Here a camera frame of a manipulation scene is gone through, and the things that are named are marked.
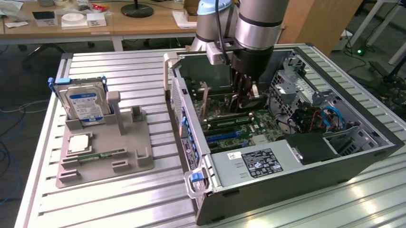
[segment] metal slotted worktable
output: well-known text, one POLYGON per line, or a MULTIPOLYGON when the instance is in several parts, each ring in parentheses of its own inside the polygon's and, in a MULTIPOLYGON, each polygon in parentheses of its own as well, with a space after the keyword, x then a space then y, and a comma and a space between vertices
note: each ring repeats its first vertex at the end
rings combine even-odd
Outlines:
MULTIPOLYGON (((406 141, 404 122, 388 111, 323 54, 305 45, 319 64, 395 135, 406 141)), ((162 54, 181 49, 74 54, 62 59, 57 77, 105 75, 120 107, 146 111, 154 168, 149 171, 54 187, 65 112, 50 97, 16 227, 196 227, 162 93, 162 54)), ((305 76, 321 89, 324 82, 305 76)), ((406 147, 348 182, 256 209, 204 227, 371 227, 406 224, 406 147)))

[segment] blue pcie slot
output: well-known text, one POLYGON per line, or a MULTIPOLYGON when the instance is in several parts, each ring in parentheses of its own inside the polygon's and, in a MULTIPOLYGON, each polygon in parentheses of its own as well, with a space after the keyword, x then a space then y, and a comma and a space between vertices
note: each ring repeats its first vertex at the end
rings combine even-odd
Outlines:
POLYGON ((223 140, 223 139, 232 139, 232 138, 239 137, 240 134, 241 134, 241 131, 237 131, 237 132, 233 132, 233 133, 211 136, 211 137, 205 138, 205 141, 209 143, 209 142, 219 141, 219 140, 223 140))

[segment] blue hard drive label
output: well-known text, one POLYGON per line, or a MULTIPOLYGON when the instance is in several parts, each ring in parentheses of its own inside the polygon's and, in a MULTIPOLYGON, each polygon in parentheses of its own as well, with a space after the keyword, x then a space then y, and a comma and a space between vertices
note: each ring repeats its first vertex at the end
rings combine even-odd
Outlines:
POLYGON ((96 97, 94 93, 88 93, 88 94, 74 94, 69 96, 70 99, 78 99, 78 98, 85 98, 85 97, 96 97))
POLYGON ((102 111, 100 105, 96 104, 97 95, 94 93, 74 94, 69 98, 78 120, 93 122, 102 119, 102 111))

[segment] warning label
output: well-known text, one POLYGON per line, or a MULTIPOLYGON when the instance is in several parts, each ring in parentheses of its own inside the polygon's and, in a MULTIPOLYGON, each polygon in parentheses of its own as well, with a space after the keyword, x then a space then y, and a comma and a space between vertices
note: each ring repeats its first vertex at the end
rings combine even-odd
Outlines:
POLYGON ((283 171, 271 149, 241 154, 241 158, 253 178, 283 171))

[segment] wooden cabinet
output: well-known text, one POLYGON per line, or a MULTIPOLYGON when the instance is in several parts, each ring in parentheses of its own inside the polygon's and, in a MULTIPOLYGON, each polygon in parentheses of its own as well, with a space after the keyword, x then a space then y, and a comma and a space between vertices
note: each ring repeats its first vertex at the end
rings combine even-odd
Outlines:
POLYGON ((312 43, 328 55, 361 0, 289 0, 279 43, 312 43))

